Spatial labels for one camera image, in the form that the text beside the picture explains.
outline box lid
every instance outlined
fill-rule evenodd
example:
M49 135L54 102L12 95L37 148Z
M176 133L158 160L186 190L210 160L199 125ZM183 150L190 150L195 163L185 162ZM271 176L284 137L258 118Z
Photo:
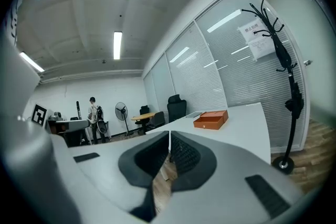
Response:
M204 112L203 114L201 114L200 117L222 117L222 116L224 116L225 112L226 112L226 110Z

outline white desk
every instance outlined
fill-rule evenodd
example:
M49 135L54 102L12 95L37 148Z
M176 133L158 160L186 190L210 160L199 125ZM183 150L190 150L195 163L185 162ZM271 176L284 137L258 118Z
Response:
M269 135L264 111L260 103L240 105L227 109L229 119L217 130L195 128L193 121L199 116L181 118L172 123L147 132L180 131L242 147L266 163L271 162Z

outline chair backrest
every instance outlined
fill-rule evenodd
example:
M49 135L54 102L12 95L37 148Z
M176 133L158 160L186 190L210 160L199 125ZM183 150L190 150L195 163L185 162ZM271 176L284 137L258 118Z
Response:
M149 113L148 105L142 106L141 109L140 109L140 115L147 114L147 113Z
M180 95L176 94L168 99L169 122L176 121L186 115L187 101L181 100Z
M151 118L151 120L149 121L149 124L151 124L153 126L159 126L159 125L166 124L166 121L164 119L164 113L163 113L163 111L160 111L160 112L156 113L153 116L153 118Z

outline chair headrest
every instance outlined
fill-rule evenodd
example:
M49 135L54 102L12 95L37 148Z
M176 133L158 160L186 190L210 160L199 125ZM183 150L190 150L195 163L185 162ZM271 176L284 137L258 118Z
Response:
M170 96L169 99L168 99L168 103L169 104L171 104L171 103L179 103L179 102L181 102L181 98L180 98L179 94Z

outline door handle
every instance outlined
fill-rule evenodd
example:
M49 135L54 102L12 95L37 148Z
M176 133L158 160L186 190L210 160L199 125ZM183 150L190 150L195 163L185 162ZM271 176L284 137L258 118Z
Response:
M312 62L313 62L312 60L307 60L307 61L304 61L303 63L304 63L304 66L306 67L306 66L311 65Z

